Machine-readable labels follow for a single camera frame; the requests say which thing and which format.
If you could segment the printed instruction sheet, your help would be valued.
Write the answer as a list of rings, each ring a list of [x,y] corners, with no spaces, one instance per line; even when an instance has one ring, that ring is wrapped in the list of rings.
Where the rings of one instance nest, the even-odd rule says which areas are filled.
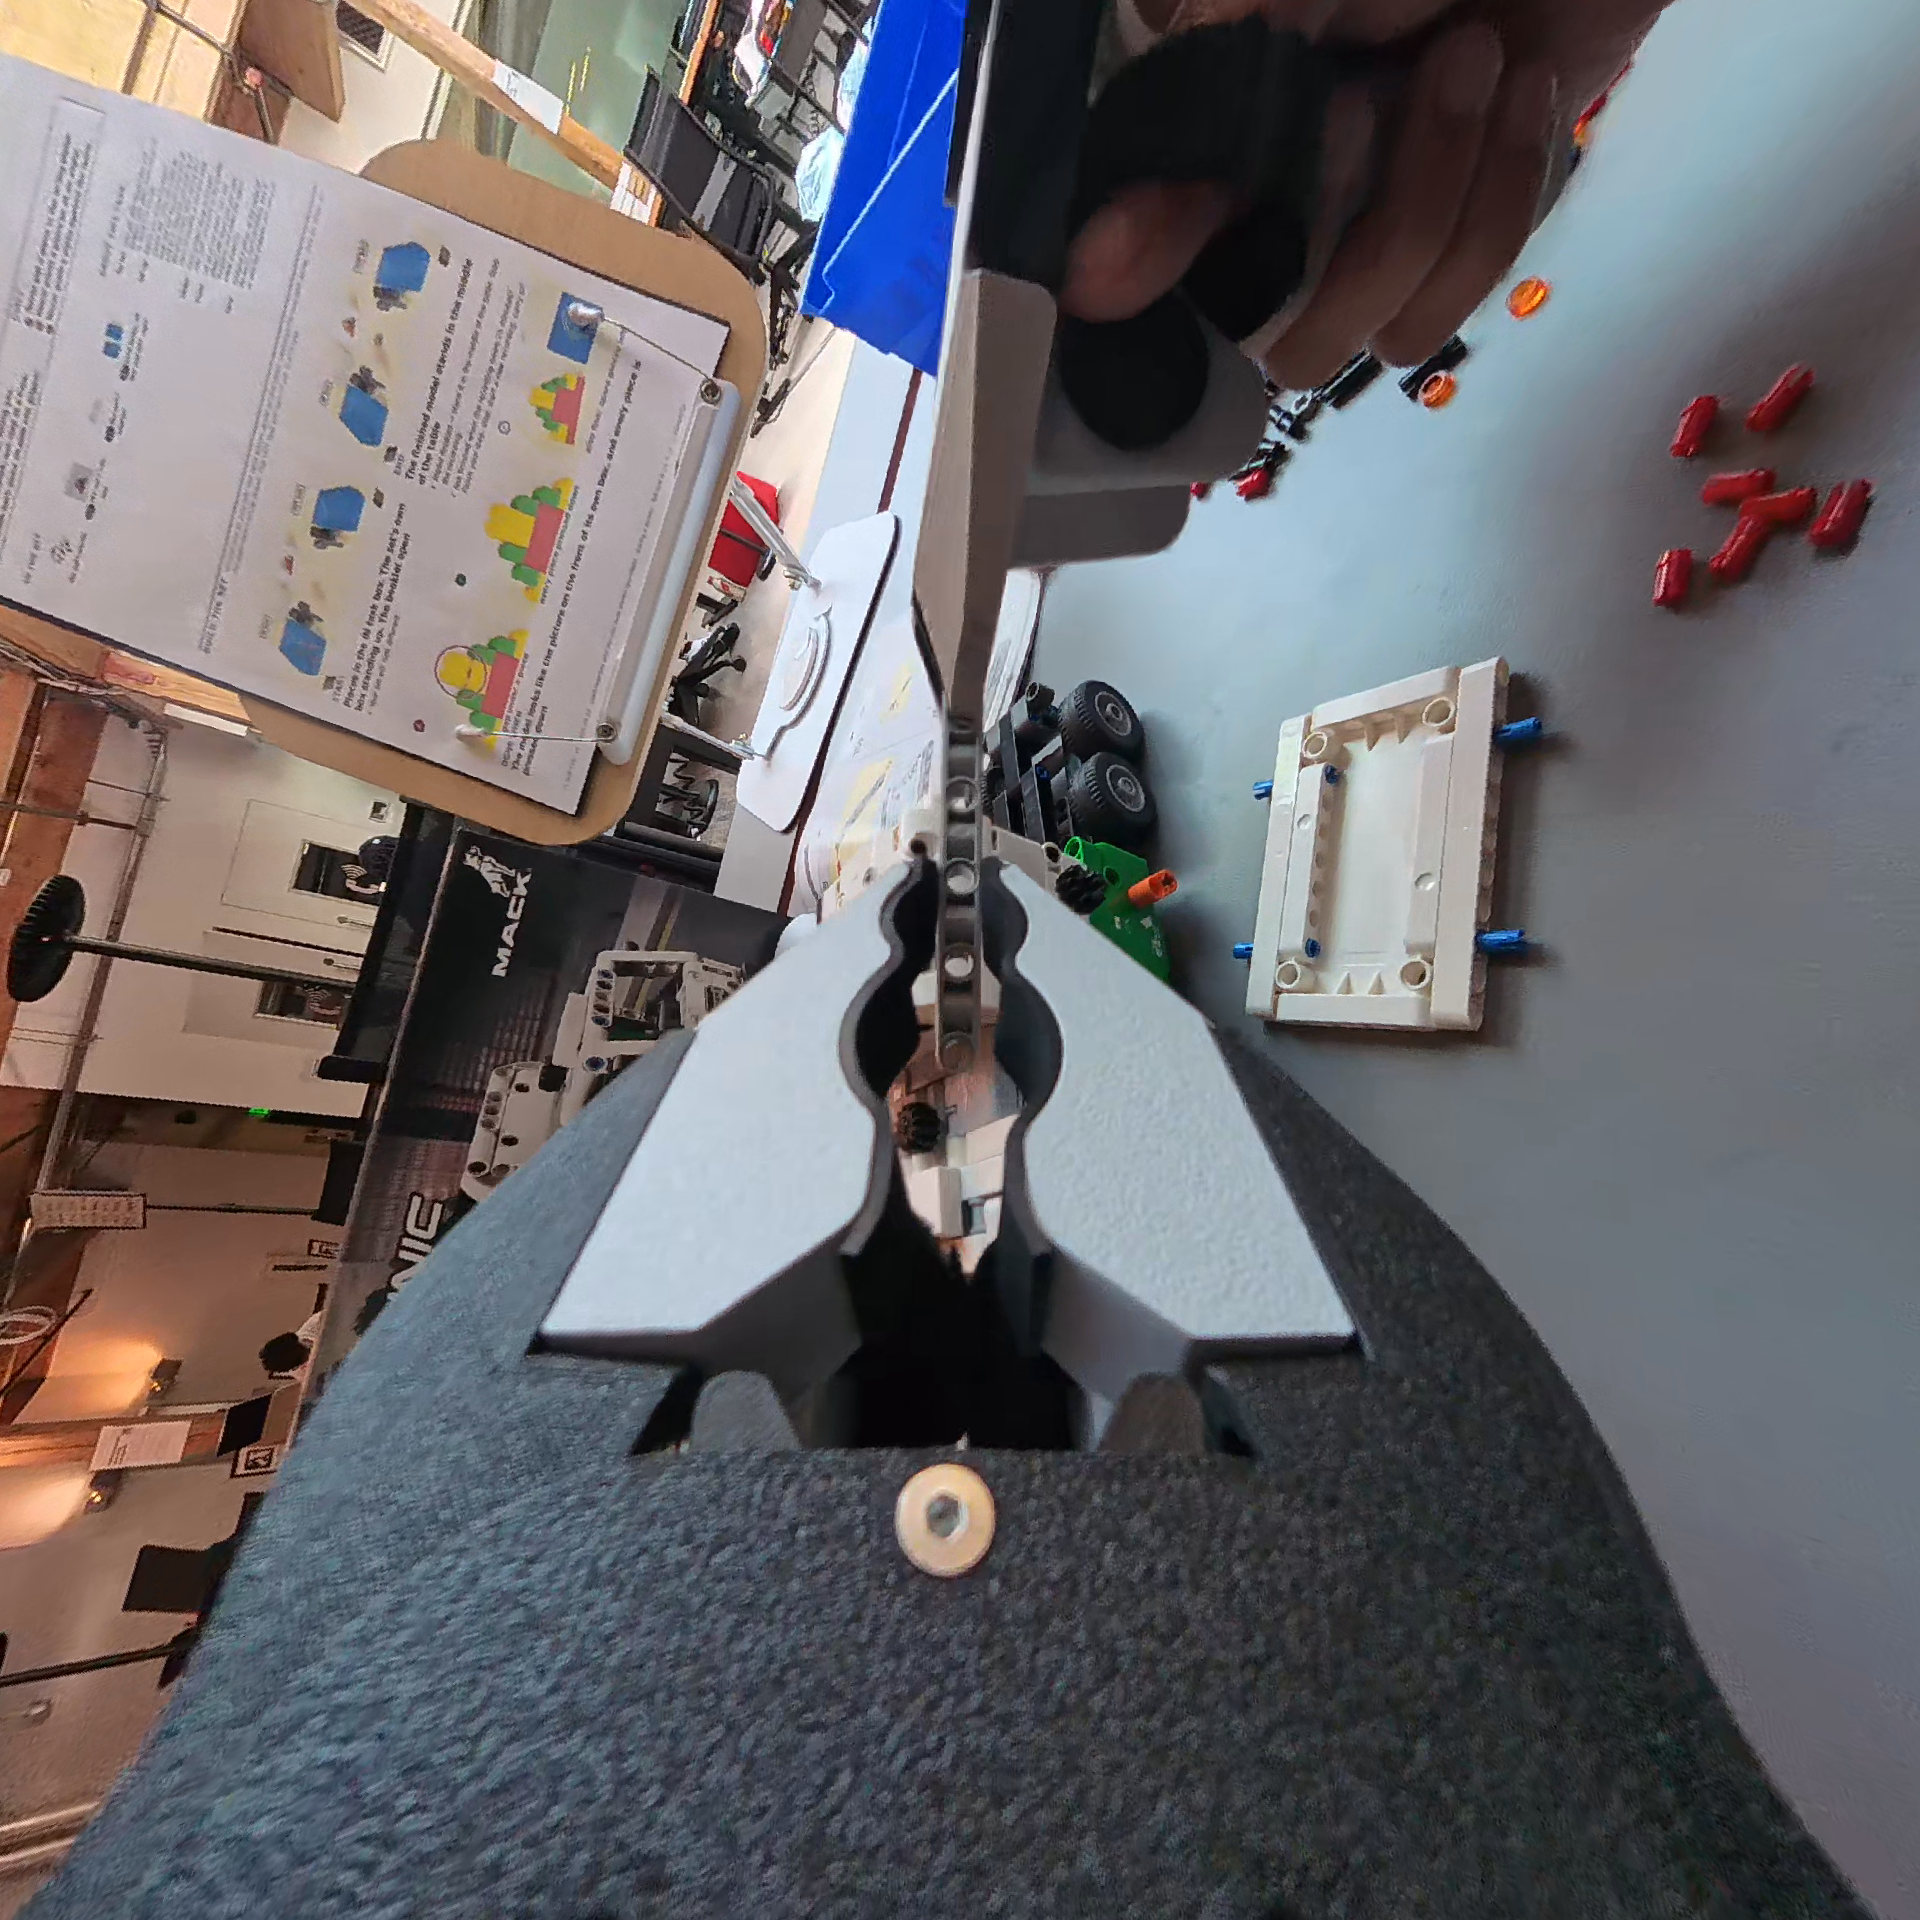
[[[632,755],[721,320],[5,60],[5,603],[511,800]]]

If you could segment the white green lego truck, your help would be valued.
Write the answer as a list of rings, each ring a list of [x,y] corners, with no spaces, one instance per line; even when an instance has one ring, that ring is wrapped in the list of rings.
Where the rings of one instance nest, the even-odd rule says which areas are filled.
[[[1158,806],[1134,705],[1103,679],[1064,695],[1029,683],[986,731],[981,770],[997,858],[1169,983],[1160,903],[1176,881],[1144,854]],[[991,1056],[994,995],[985,983],[978,1059],[953,1068],[940,1052],[933,976],[920,976],[919,1050],[887,1095],[906,1203],[967,1275],[997,1236],[1002,1150],[1021,1112]]]

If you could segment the grey lego beam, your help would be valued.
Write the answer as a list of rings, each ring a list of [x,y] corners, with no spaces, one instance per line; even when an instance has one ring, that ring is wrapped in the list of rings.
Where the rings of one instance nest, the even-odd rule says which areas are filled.
[[[985,776],[978,720],[942,705],[942,825],[933,855],[940,882],[934,927],[934,1055],[946,1072],[975,1063],[983,1034],[981,862],[986,854]]]

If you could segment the person's right hand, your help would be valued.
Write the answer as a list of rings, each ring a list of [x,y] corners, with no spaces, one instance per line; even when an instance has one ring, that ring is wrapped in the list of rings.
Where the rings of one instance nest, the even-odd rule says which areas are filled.
[[[1629,66],[1662,2],[1271,2],[1120,6],[1129,56],[1216,22],[1264,16],[1284,32],[1416,50],[1392,137],[1349,88],[1328,106],[1322,208],[1312,284],[1282,304],[1257,278],[1253,212],[1223,184],[1126,185],[1087,215],[1058,306],[1117,322],[1164,297],[1213,246],[1233,243],[1247,322],[1223,334],[1284,392],[1320,386],[1356,354],[1410,368],[1436,354],[1498,286],[1536,227],[1569,119]]]

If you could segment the white lego panel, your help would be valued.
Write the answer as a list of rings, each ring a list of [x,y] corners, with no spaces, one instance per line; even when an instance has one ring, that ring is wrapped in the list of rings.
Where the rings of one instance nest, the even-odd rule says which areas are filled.
[[[1290,716],[1264,787],[1244,1010],[1271,1027],[1472,1035],[1485,976],[1529,939],[1497,927],[1508,718],[1488,656]]]

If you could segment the pile of red lego pins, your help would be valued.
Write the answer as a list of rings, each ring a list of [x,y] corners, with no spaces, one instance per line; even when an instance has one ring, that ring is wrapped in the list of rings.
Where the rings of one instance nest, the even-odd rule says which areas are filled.
[[[1648,601],[1658,614],[1682,614],[1706,588],[1743,586],[1766,551],[1796,540],[1830,560],[1852,554],[1878,503],[1878,488],[1865,474],[1845,474],[1829,486],[1793,479],[1775,465],[1711,466],[1748,441],[1778,441],[1817,394],[1817,366],[1786,364],[1743,408],[1714,392],[1686,399],[1665,454],[1676,465],[1697,466],[1696,500],[1711,519],[1711,547],[1671,544],[1650,572]]]

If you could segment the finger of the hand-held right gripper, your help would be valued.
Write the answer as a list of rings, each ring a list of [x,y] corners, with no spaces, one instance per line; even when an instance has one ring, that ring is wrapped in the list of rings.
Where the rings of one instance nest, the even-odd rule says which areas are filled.
[[[946,726],[981,726],[1056,306],[1038,284],[961,271],[940,374],[912,615]]]

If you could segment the lego set box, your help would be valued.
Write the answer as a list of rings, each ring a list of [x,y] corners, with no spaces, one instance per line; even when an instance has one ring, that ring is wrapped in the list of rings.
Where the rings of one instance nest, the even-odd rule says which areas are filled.
[[[685,876],[438,815],[407,824],[319,1063],[368,1094],[321,1192],[319,1218],[342,1228],[335,1347],[624,1071],[774,959],[778,914]]]

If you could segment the black office chair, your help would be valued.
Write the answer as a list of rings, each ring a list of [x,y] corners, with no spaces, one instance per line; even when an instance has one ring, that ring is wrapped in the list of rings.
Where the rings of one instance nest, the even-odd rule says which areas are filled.
[[[657,192],[670,231],[698,235],[754,284],[800,292],[818,227],[781,201],[774,175],[735,155],[653,68],[641,73],[621,155]]]

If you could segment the black pole with round disc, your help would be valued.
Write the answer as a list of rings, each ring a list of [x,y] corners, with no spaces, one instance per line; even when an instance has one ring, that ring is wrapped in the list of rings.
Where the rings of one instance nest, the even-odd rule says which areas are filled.
[[[85,932],[87,896],[79,881],[54,876],[25,905],[6,943],[6,995],[21,1004],[45,1001],[64,983],[74,961],[167,970],[192,976],[242,982],[257,987],[352,993],[364,959],[321,950],[302,950],[296,968],[262,964],[245,959],[168,951]]]

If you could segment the blue plastic bin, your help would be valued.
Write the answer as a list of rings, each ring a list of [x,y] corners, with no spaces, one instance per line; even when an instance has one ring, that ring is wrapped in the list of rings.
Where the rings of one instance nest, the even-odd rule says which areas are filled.
[[[953,137],[990,6],[878,7],[802,313],[934,378],[953,267]]]

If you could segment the open instruction booklet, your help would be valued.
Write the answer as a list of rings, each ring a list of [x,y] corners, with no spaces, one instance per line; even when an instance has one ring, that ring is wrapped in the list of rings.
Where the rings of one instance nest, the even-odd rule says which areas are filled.
[[[824,740],[821,780],[798,830],[785,912],[814,918],[842,887],[848,854],[894,838],[940,776],[944,720],[909,606],[885,608],[862,644]]]

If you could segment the brown clipboard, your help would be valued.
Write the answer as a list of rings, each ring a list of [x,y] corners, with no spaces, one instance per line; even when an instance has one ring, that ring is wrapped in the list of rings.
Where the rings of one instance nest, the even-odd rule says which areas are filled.
[[[765,374],[765,334],[745,278],[694,238],[668,235],[566,191],[520,176],[501,161],[438,140],[412,140],[377,154],[360,179],[408,201],[465,218],[471,225],[540,252],[570,272],[594,274],[637,295],[678,304],[726,324],[716,378],[741,400],[756,399]],[[110,647],[29,610],[1,614],[5,686],[34,681],[81,700],[118,700],[110,683]],[[277,751],[335,776],[390,788],[402,800],[442,809],[471,825],[505,833],[540,848],[573,848],[615,828],[634,806],[640,759],[653,745],[664,702],[668,658],[640,672],[632,691],[637,740],[624,762],[600,762],[573,812],[518,800],[471,776],[429,763],[303,716],[260,695],[230,695],[197,681],[197,706],[242,716]]]

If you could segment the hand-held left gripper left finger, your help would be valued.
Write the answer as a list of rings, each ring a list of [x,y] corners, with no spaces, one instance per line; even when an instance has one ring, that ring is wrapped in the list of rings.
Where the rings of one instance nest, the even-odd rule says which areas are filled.
[[[664,1376],[637,1450],[743,1376],[802,1446],[934,1450],[940,1246],[887,1094],[919,1042],[936,887],[906,862],[671,1048],[536,1347]]]

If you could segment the red plastic box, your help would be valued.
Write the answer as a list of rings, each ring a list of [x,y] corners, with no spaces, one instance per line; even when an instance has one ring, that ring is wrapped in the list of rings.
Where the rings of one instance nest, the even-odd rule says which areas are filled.
[[[745,472],[734,474],[709,558],[712,586],[737,598],[772,574],[777,554],[764,535],[765,526],[778,526],[777,490]]]

